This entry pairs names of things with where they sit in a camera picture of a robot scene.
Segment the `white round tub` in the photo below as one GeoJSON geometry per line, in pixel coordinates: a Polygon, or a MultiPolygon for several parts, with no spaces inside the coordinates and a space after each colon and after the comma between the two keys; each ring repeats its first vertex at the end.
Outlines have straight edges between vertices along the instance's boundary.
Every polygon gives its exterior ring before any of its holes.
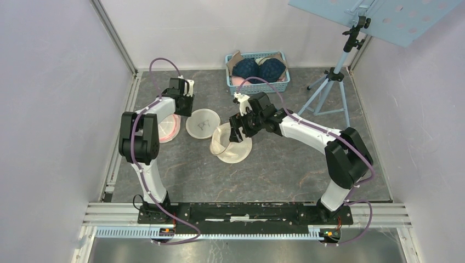
{"type": "Polygon", "coordinates": [[[231,142],[231,126],[220,123],[220,116],[213,110],[201,108],[187,118],[185,124],[190,136],[195,139],[210,139],[209,151],[224,163],[235,164],[244,161],[252,151],[252,139],[231,142]]]}

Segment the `white mesh laundry bag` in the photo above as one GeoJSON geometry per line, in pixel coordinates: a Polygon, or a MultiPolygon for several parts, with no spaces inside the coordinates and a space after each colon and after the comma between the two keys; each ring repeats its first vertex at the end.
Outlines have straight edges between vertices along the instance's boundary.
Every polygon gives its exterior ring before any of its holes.
{"type": "Polygon", "coordinates": [[[175,114],[169,115],[158,125],[160,143],[172,141],[180,131],[181,117],[175,114]]]}

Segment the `navy blue lace bra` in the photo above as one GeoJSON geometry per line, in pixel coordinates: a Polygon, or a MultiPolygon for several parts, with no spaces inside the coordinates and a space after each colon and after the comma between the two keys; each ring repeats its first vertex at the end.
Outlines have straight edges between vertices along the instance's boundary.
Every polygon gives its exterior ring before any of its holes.
{"type": "Polygon", "coordinates": [[[261,64],[257,63],[253,58],[246,58],[232,67],[231,75],[243,79],[258,77],[273,83],[283,79],[286,71],[286,65],[277,58],[265,59],[261,64]]]}

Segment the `beige padded bra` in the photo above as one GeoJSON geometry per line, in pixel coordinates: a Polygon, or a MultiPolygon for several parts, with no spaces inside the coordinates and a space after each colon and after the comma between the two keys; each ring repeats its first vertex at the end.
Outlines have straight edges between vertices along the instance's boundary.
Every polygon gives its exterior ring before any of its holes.
{"type": "MultiPolygon", "coordinates": [[[[285,63],[285,60],[284,60],[284,58],[283,58],[283,56],[282,56],[282,54],[280,52],[276,52],[276,53],[273,53],[273,54],[270,54],[270,55],[245,55],[245,54],[241,54],[240,51],[237,51],[231,56],[231,58],[226,60],[226,66],[228,68],[228,74],[229,74],[230,77],[232,76],[231,75],[232,67],[236,63],[241,61],[242,59],[246,59],[246,58],[253,58],[259,64],[263,63],[265,59],[277,58],[281,62],[283,62],[287,67],[287,64],[285,63]]],[[[286,74],[283,76],[283,79],[281,79],[279,81],[283,81],[285,79],[285,76],[286,76],[286,74]]]]}

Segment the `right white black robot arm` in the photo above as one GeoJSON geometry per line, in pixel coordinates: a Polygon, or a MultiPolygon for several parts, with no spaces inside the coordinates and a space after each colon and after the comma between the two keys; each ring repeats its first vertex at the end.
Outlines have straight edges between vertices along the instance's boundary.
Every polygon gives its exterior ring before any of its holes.
{"type": "Polygon", "coordinates": [[[373,159],[352,127],[339,130],[310,122],[285,108],[277,109],[263,92],[252,96],[235,93],[233,102],[238,104],[239,112],[229,119],[231,142],[242,142],[265,130],[302,142],[325,156],[331,181],[316,210],[324,224],[338,218],[351,190],[368,171],[374,172],[373,159]]]}

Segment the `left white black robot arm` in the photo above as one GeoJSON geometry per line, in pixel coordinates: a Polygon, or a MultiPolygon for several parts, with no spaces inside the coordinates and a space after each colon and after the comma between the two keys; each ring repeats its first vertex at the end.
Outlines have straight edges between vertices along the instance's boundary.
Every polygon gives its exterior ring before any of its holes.
{"type": "Polygon", "coordinates": [[[143,189],[137,207],[140,224],[163,224],[172,219],[169,194],[164,187],[157,157],[160,151],[158,125],[171,115],[190,117],[194,81],[171,78],[169,86],[146,107],[121,116],[118,151],[135,170],[143,189]]]}

